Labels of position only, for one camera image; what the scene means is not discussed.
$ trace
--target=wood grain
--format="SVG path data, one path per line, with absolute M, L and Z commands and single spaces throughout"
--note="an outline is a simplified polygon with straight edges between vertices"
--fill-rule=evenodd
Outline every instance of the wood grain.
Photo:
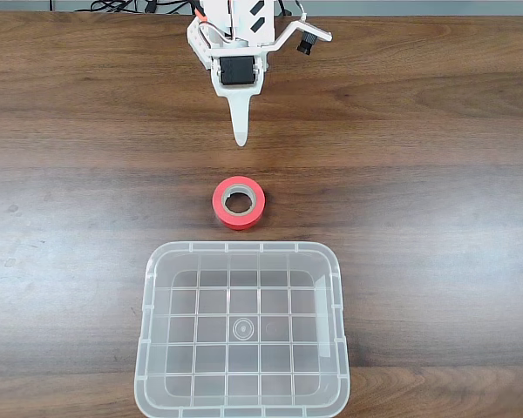
M 239 149 L 186 17 L 0 13 L 0 417 L 140 416 L 143 272 L 301 239 L 343 274 L 344 415 L 523 417 L 523 17 L 317 18 Z M 268 195 L 234 233 L 230 175 Z

